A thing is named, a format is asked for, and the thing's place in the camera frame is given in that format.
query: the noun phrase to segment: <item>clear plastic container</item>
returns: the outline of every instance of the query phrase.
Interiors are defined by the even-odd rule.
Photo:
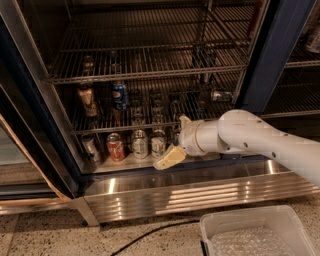
[[[206,214],[200,220],[207,255],[316,255],[289,206]]]

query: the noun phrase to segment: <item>white robotic arm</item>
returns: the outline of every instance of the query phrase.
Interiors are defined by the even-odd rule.
[[[219,120],[191,122],[182,117],[179,145],[167,150],[154,167],[169,168],[186,154],[209,152],[261,154],[320,187],[320,143],[281,132],[244,110],[231,110]]]

